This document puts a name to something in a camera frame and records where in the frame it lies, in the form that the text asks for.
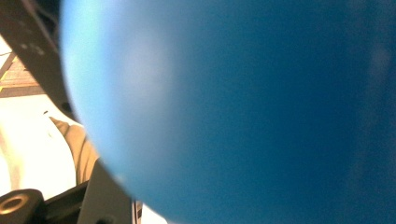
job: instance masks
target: blue balloon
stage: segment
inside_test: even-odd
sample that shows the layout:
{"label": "blue balloon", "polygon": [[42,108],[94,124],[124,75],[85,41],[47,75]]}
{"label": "blue balloon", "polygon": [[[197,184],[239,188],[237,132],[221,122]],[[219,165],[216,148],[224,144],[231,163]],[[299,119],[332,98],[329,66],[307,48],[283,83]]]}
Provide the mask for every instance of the blue balloon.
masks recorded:
{"label": "blue balloon", "polygon": [[64,1],[78,117],[175,223],[396,220],[396,2]]}

